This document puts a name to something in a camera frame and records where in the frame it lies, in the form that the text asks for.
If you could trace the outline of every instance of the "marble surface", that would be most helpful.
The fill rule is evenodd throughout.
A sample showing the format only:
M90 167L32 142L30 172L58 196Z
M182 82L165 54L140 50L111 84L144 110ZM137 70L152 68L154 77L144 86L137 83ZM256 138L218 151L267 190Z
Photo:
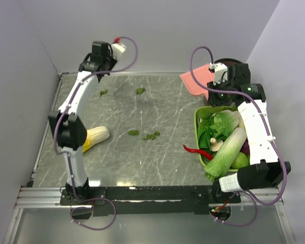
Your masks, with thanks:
M55 108L66 99L76 75L64 75ZM146 92L136 95L136 89ZM100 91L108 94L99 97ZM202 98L189 94L178 75L115 75L104 77L93 90L84 117L90 129L107 126L110 138L84 154L91 186L210 185L197 154L194 111ZM139 130L140 136L128 135ZM146 133L160 131L156 140L143 141ZM66 183L63 156L53 150L51 132L46 135L34 187L60 187Z

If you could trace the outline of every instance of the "green plastic basket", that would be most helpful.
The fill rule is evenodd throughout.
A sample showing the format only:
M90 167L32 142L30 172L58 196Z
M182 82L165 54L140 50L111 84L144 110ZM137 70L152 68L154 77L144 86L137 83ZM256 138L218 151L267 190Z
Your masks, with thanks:
M200 109L206 109L206 108L212 108L211 106L205 106L205 107L201 107L201 108L198 108L195 113L194 113L194 129L195 129L195 139L196 139L196 142L197 142L197 148L199 148L199 138L198 138L198 129L199 129L199 126L198 126L198 119L199 116L198 116L198 113L199 113L199 110ZM229 107L229 106L221 106L221 108L223 108L223 110L225 109L233 109L233 107ZM200 160L200 163L205 166L209 160L207 158L205 158L204 156L201 156L201 154L199 154L199 160ZM229 169L228 172L237 172L237 169Z

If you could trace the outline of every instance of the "pink plastic plate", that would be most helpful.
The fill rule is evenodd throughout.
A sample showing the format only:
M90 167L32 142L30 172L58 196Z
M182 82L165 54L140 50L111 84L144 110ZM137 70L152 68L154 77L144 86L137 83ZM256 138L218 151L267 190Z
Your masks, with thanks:
M194 69L193 73L198 79L198 81L205 86L207 86L207 83L212 82L214 80L214 74L209 71L208 64ZM208 99L208 91L199 87L198 84L195 83L190 72L181 74L180 77L184 82L185 86L187 87L189 93L195 96L204 94L205 97Z

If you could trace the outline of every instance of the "purple vegetable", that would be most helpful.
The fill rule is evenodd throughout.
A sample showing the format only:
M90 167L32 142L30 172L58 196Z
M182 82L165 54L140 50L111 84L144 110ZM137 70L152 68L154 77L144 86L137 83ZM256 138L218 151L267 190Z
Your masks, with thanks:
M250 146L247 140L245 140L242 148L240 149L240 152L244 153L246 156L250 155Z

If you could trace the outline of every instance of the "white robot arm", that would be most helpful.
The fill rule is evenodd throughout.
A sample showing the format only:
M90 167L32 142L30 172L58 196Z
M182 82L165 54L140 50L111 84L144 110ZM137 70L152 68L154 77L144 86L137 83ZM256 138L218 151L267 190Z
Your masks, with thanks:
M67 184L72 186L72 177L75 187L81 188L87 182L87 174L83 164L83 144L86 139L86 129L80 118L83 117L85 105L89 100L90 94L95 89L103 76L89 76L92 72L100 70L111 70L121 55L126 51L125 45L120 42L108 44L105 42L93 42L93 51L88 54L79 67L77 80L71 89L67 99L59 107L58 111L51 111L49 122L54 135L57 120L63 111L67 125L61 125L57 136L57 143L62 147L67 168Z
M214 80L209 88L219 90L239 91L251 96L264 116L267 128L257 108L242 96L209 93L208 102L212 106L229 105L235 102L247 133L250 147L250 166L239 169L237 173L221 177L219 186L222 192L235 192L255 188L276 187L282 180L282 168L278 155L271 143L276 139L271 132L267 103L261 84L251 84L251 73L248 64L236 64L227 67L223 63L209 64L214 73ZM287 173L290 163L285 162Z

